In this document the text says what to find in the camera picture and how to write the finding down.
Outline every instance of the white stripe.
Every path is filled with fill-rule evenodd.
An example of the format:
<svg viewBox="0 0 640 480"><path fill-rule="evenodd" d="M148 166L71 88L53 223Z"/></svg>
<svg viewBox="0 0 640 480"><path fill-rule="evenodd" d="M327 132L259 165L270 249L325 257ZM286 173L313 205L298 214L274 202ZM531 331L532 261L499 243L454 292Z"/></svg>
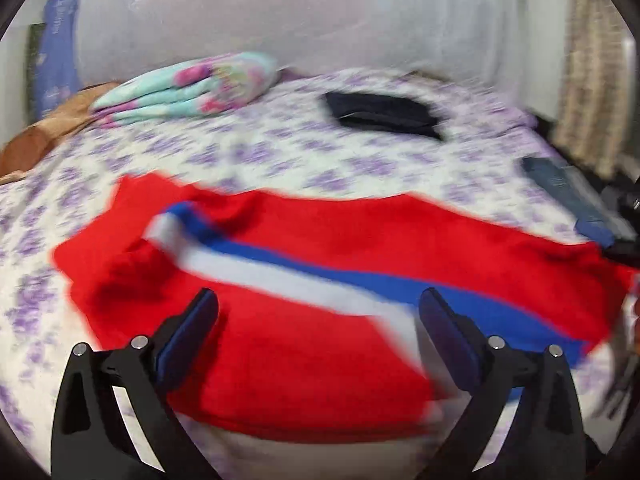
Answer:
<svg viewBox="0 0 640 480"><path fill-rule="evenodd" d="M346 316L370 316L399 355L424 373L416 318L408 305L387 301L355 286L215 252L185 234L182 223L172 214L156 216L144 237L170 254L181 270L206 280L258 290Z"/></svg>

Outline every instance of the blue stripe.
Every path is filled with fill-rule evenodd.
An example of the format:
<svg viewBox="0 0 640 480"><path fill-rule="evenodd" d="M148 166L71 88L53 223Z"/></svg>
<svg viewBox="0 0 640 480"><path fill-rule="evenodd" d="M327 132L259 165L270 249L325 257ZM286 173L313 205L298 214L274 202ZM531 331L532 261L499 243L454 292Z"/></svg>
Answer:
<svg viewBox="0 0 640 480"><path fill-rule="evenodd" d="M213 251L364 288L386 300L407 304L414 310L417 310L422 292L433 286L457 314L469 316L487 336L500 335L513 348L526 351L542 351L551 344L558 344L563 348L564 355L571 366L574 366L582 356L583 341L562 335L537 317L526 314L507 303L439 283L373 272L333 270L312 266L273 251L232 242L220 231L214 229L207 219L194 211L188 202L178 203L166 212L182 223L190 237Z"/></svg>

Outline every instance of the bed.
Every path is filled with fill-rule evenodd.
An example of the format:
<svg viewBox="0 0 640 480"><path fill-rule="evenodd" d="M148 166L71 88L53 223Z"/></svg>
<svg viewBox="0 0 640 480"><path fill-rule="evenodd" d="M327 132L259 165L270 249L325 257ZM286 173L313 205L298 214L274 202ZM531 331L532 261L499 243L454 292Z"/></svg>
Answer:
<svg viewBox="0 0 640 480"><path fill-rule="evenodd" d="M320 100L335 89L430 102L447 142L343 128ZM50 251L103 210L120 176L159 170L226 192L267 187L315 198L411 191L531 234L582 242L575 219L520 173L523 156L557 156L534 126L532 116L488 91L398 71L353 69L281 83L217 118L89 127L27 179L0 187L0 410L48 470L52 414L70 348L83 340L97 348L67 299L68 284L52 267ZM596 439L603 442L616 431L615 425L603 429L594 422L612 379L614 343L594 349L574 376L586 427L596 424ZM126 396L121 398L141 456L157 465ZM503 413L479 465L497 455L514 408L511 403ZM320 461L329 463L326 478L354 478L356 471L364 478L410 478L433 446L426 437L349 446L267 442L181 421L225 478L300 478L305 463Z"/></svg>

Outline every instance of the white wall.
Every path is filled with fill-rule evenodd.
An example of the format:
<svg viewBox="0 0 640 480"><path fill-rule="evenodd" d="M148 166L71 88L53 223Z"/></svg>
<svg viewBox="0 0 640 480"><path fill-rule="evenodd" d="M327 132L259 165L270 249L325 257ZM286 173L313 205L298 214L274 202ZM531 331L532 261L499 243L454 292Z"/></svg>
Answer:
<svg viewBox="0 0 640 480"><path fill-rule="evenodd" d="M0 146L27 126L25 60L29 25L41 23L47 0L26 0L0 40Z"/></svg>
<svg viewBox="0 0 640 480"><path fill-rule="evenodd" d="M528 9L524 101L541 116L557 119L570 0L528 0Z"/></svg>

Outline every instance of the metal screw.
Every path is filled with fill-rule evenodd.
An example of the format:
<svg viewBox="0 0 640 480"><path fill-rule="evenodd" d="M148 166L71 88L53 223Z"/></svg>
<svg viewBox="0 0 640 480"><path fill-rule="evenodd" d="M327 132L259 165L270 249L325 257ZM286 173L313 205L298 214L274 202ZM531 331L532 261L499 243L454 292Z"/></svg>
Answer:
<svg viewBox="0 0 640 480"><path fill-rule="evenodd" d="M77 355L78 357L80 357L82 354L86 352L86 349L87 349L86 343L78 343L76 346L74 346L73 353L74 355Z"/></svg>
<svg viewBox="0 0 640 480"><path fill-rule="evenodd" d="M549 353L553 356L553 357L562 357L562 354L564 353L562 351L562 349L558 346L558 345L551 345L549 347Z"/></svg>
<svg viewBox="0 0 640 480"><path fill-rule="evenodd" d="M501 348L504 348L507 345L507 343L504 342L504 339L502 339L499 335L492 335L489 338L488 342L489 342L489 346L494 350L500 350Z"/></svg>
<svg viewBox="0 0 640 480"><path fill-rule="evenodd" d="M131 340L131 346L136 350L140 350L141 348L144 348L148 342L149 339L146 335L137 335Z"/></svg>

